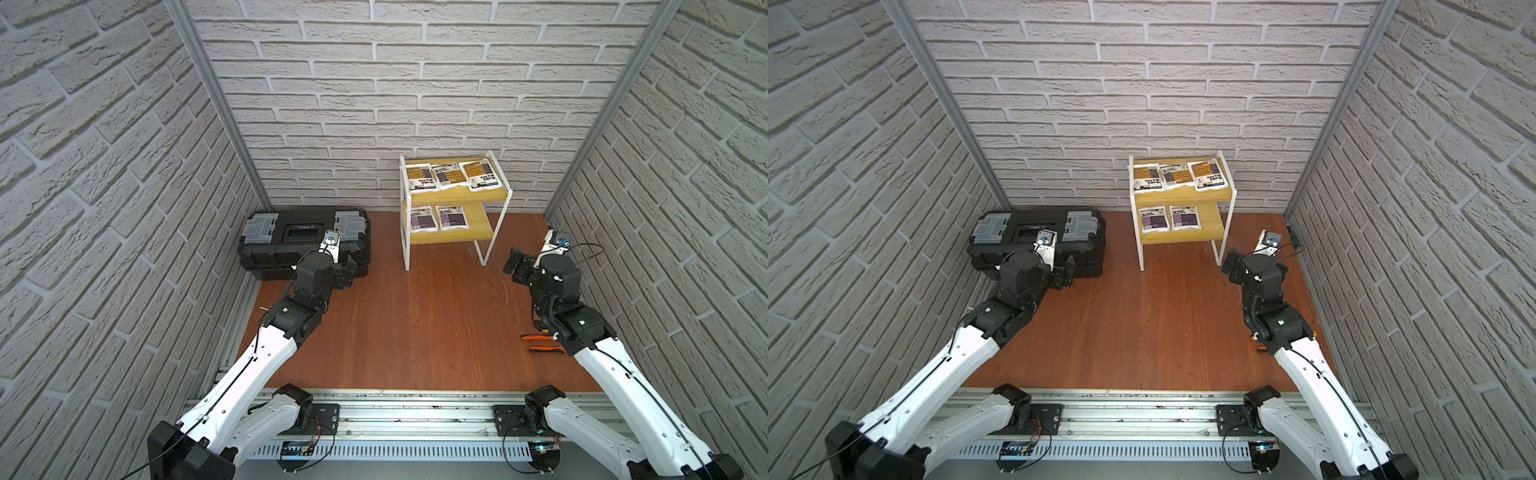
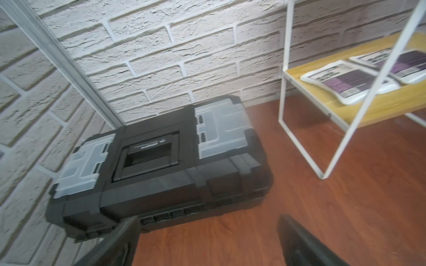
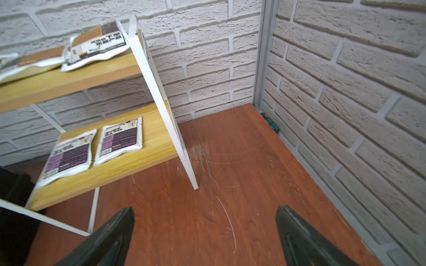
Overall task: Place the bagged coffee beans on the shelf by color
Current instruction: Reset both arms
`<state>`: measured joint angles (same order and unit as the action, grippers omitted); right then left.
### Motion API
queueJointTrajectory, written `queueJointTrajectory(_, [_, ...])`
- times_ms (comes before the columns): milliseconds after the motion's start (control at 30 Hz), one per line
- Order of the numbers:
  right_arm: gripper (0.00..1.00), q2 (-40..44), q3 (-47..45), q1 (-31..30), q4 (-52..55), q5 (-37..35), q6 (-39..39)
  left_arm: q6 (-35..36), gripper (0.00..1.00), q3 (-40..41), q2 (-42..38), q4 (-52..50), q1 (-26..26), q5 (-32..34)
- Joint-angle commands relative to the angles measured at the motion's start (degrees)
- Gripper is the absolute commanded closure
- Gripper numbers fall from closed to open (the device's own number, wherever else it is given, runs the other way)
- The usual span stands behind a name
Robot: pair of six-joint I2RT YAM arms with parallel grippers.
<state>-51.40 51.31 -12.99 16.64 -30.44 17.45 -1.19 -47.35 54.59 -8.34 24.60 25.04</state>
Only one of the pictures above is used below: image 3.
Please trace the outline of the purple coffee bag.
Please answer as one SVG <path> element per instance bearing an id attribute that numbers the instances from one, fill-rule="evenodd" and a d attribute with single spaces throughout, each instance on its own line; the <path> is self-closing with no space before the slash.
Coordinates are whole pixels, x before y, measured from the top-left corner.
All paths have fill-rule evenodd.
<path id="1" fill-rule="evenodd" d="M 92 141 L 97 130 L 90 130 L 58 143 L 41 173 L 36 188 L 88 170 L 92 164 Z"/>
<path id="2" fill-rule="evenodd" d="M 93 166 L 143 148 L 142 117 L 103 127 Z"/>

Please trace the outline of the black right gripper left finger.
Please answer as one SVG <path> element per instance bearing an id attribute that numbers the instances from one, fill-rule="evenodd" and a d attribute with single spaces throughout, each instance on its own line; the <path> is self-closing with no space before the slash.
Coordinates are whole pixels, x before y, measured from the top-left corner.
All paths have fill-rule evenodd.
<path id="1" fill-rule="evenodd" d="M 65 256 L 58 266 L 123 266 L 132 240 L 135 214 L 122 208 L 83 243 Z"/>

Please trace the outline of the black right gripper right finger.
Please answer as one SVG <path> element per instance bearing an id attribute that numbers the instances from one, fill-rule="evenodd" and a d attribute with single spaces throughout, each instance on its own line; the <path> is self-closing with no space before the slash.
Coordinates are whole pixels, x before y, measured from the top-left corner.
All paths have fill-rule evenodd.
<path id="1" fill-rule="evenodd" d="M 350 257 L 289 206 L 279 206 L 276 227 L 288 266 L 355 266 Z"/>

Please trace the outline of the yellow coffee bag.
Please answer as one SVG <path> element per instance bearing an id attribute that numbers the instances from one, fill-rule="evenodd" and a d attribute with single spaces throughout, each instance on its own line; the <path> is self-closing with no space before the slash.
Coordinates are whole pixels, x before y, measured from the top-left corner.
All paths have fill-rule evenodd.
<path id="1" fill-rule="evenodd" d="M 41 74 L 65 62 L 65 46 L 20 56 L 18 53 L 1 55 L 1 84 Z"/>
<path id="2" fill-rule="evenodd" d="M 62 72 L 69 72 L 87 64 L 106 61 L 129 49 L 129 36 L 119 21 L 98 25 L 71 37 L 65 47 Z"/>

